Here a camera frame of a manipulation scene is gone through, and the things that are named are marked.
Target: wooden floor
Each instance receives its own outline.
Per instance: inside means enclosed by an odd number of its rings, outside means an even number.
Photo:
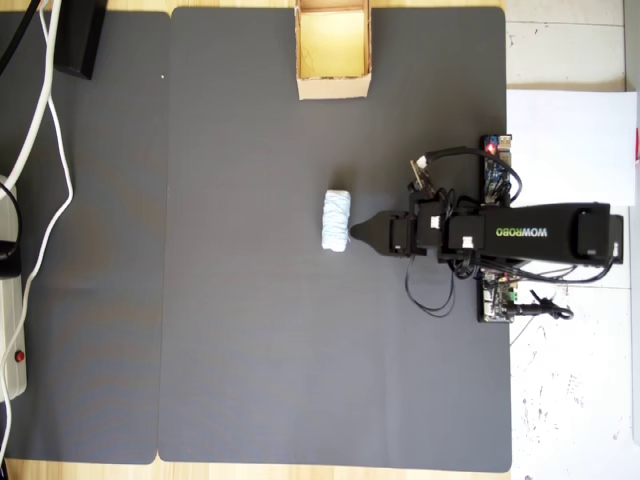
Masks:
[[[506,0],[372,0],[374,7],[499,6]],[[0,0],[0,11],[22,11],[29,0]],[[110,0],[111,10],[163,11],[176,7],[292,7],[295,0]],[[98,465],[8,460],[12,480],[508,480],[480,474],[355,467],[166,463]]]

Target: cardboard box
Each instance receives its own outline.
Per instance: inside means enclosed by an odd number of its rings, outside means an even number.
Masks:
[[[369,0],[296,0],[300,100],[366,97],[371,83]]]

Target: white sheet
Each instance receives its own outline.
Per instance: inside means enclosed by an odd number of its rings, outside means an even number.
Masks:
[[[514,206],[635,204],[635,92],[507,91],[512,162],[524,188]]]

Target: wire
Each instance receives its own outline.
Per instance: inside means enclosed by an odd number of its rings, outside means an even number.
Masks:
[[[40,91],[40,97],[38,98],[36,111],[33,114],[33,119],[31,120],[29,131],[27,132],[27,136],[24,139],[24,144],[22,145],[22,149],[20,150],[20,154],[18,155],[16,164],[13,166],[13,170],[11,170],[11,173],[9,174],[6,182],[4,183],[4,185],[9,190],[15,187],[16,182],[18,181],[18,178],[22,174],[24,165],[27,163],[29,154],[31,154],[31,149],[33,148],[33,142],[35,142],[36,136],[38,135],[38,130],[40,130],[40,124],[42,123],[44,110],[47,108],[47,102],[51,94],[51,85],[53,84],[53,57],[56,49],[56,35],[58,33],[58,20],[60,19],[61,5],[62,5],[62,0],[56,0],[56,2],[54,2],[53,4],[53,8],[51,9],[51,24],[48,30],[48,34],[46,35],[47,36],[47,53],[46,53],[46,62],[45,62],[45,69],[44,69],[44,80],[42,82],[42,90]],[[5,197],[5,193],[0,192],[0,200],[2,200],[4,197]]]
[[[440,307],[427,307],[426,305],[423,305],[413,297],[413,294],[411,293],[411,288],[409,287],[409,283],[410,283],[409,278],[411,276],[411,266],[413,265],[413,261],[415,260],[415,258],[416,257],[413,256],[409,259],[409,265],[407,265],[407,273],[404,276],[404,290],[407,292],[407,296],[409,297],[409,300],[411,300],[411,302],[416,307],[418,307],[420,310],[422,310],[424,313],[426,313],[431,317],[435,317],[435,318],[446,317],[451,313],[451,311],[453,310],[453,307],[456,304],[456,287],[453,281],[453,272],[451,272],[451,282],[449,284],[449,296],[447,297],[447,300]]]
[[[5,187],[2,182],[0,182],[0,190],[2,190],[7,195],[7,197],[9,197],[9,200],[11,200],[11,203],[13,204],[13,208],[16,211],[16,216],[18,217],[18,234],[16,235],[16,239],[11,245],[11,248],[9,249],[9,251],[6,253],[5,252],[0,253],[0,261],[2,261],[2,260],[6,260],[7,258],[11,257],[13,254],[15,254],[18,251],[18,248],[20,247],[20,240],[22,239],[22,213],[20,212],[20,206],[18,205],[18,201],[16,200],[16,197],[13,196],[13,193],[11,193],[11,190]]]
[[[518,277],[517,279],[514,278],[510,280],[509,283],[529,280],[529,281],[535,281],[535,282],[563,284],[563,285],[584,285],[587,283],[596,282],[604,278],[609,273],[609,271],[611,270],[611,267],[613,266],[613,259],[611,259],[611,261],[605,267],[603,267],[603,269],[600,272],[598,272],[598,274],[594,275],[593,277],[581,278],[577,280],[564,279],[565,276],[567,276],[569,273],[575,270],[574,268],[575,266],[568,267],[571,270],[565,273],[564,275],[560,275],[557,277],[545,277],[543,274],[527,272],[526,270],[521,270],[516,267],[509,267],[508,265],[504,265],[499,262],[495,262],[493,260],[488,260],[484,258],[481,258],[478,264],[481,268],[490,268],[492,270],[497,270],[502,273],[508,273],[513,277]]]
[[[62,0],[56,0],[53,6],[54,10],[57,7],[59,12],[61,2]],[[49,35],[47,35],[47,25],[44,20],[43,11],[47,7],[48,3],[49,3],[49,0],[45,0],[42,7],[40,8],[40,24],[42,25],[42,32],[44,34],[45,42],[47,42],[47,53],[49,52],[49,47],[51,47],[52,45],[51,44],[52,39],[53,39],[53,44],[55,45],[55,31],[52,32],[52,30],[55,30],[55,28],[57,28],[57,21],[54,23],[53,14],[52,14]],[[7,364],[7,359],[9,358],[9,351],[15,345],[16,340],[18,339],[18,335],[22,330],[22,328],[24,327],[24,322],[27,318],[27,310],[29,306],[29,293],[31,291],[31,284],[33,283],[33,280],[38,275],[38,272],[40,271],[40,267],[42,266],[42,260],[44,258],[44,253],[47,249],[47,244],[49,243],[49,237],[51,235],[51,231],[53,230],[53,227],[55,226],[60,216],[64,213],[64,211],[67,209],[67,207],[73,200],[73,185],[71,183],[71,175],[69,173],[69,165],[67,163],[67,157],[64,153],[64,144],[62,142],[60,121],[58,120],[58,114],[56,112],[55,105],[53,104],[53,99],[51,98],[50,95],[47,97],[47,104],[49,105],[51,116],[53,117],[53,124],[56,130],[56,139],[58,141],[58,151],[60,153],[60,160],[62,162],[62,169],[64,171],[64,178],[67,183],[67,189],[69,191],[69,195],[67,196],[67,199],[65,200],[65,202],[60,206],[60,208],[53,215],[53,217],[51,218],[51,221],[49,222],[49,225],[47,225],[47,229],[44,232],[44,236],[42,238],[42,244],[40,245],[40,252],[38,253],[38,259],[36,260],[36,264],[33,267],[33,270],[31,271],[31,273],[29,274],[29,277],[27,277],[27,281],[25,283],[24,294],[22,299],[22,313],[20,315],[20,320],[16,325],[16,329],[15,329],[15,332],[13,333],[13,336],[7,343],[4,355],[0,360],[0,388],[2,389],[5,409],[7,412],[7,423],[4,429],[4,437],[2,438],[2,447],[0,447],[0,461],[4,460],[4,455],[7,450],[7,443],[9,441],[9,434],[11,433],[11,422],[12,422],[11,401],[9,399],[9,392],[7,390],[7,382],[5,379],[5,367]]]
[[[531,290],[531,295],[533,295],[536,302],[543,308],[543,312],[540,315],[550,315],[555,320],[571,320],[573,318],[571,309],[559,307],[548,298],[541,299],[533,290]]]
[[[491,155],[490,153],[485,152],[484,150],[469,147],[454,147],[446,148],[444,150],[437,150],[435,152],[427,152],[424,154],[424,157],[427,159],[427,164],[431,164],[436,160],[439,160],[440,158],[454,157],[457,155],[480,155],[487,160],[491,160],[494,163],[497,163],[506,171],[508,171],[511,176],[518,182],[518,189],[516,190],[515,195],[511,197],[511,201],[514,202],[518,198],[518,196],[520,196],[520,192],[522,192],[522,180],[520,179],[520,176],[513,168],[511,168],[511,165],[509,165],[507,162],[496,155]]]
[[[7,65],[9,65],[9,62],[13,58],[13,54],[16,53],[18,45],[20,45],[22,37],[24,37],[24,33],[27,31],[27,27],[29,26],[29,23],[31,23],[31,19],[38,9],[39,3],[40,0],[31,0],[29,6],[27,7],[27,10],[24,12],[22,20],[20,20],[20,25],[18,25],[18,28],[16,28],[13,37],[11,37],[11,41],[9,41],[9,45],[7,45],[6,50],[0,58],[0,75],[2,75],[4,69],[7,68]]]

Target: dark gray mat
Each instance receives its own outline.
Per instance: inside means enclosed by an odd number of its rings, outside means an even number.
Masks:
[[[1,45],[19,19],[0,15]],[[55,75],[76,197],[32,290],[28,387],[13,402],[10,457],[150,463],[156,456],[169,125],[168,79],[161,75],[168,52],[167,15],[111,13],[93,81]],[[26,135],[43,63],[35,18],[0,77],[4,174]],[[18,198],[26,277],[66,198],[48,111]]]
[[[508,470],[508,329],[476,322],[474,283],[433,319],[406,260],[320,246],[327,188],[352,192],[353,222],[405,208],[410,158],[505,129],[504,16],[374,11],[370,95],[344,101],[298,101],[293,23],[172,16],[160,456]],[[477,195],[477,163],[439,167]],[[441,303],[448,269],[418,264],[416,295]]]

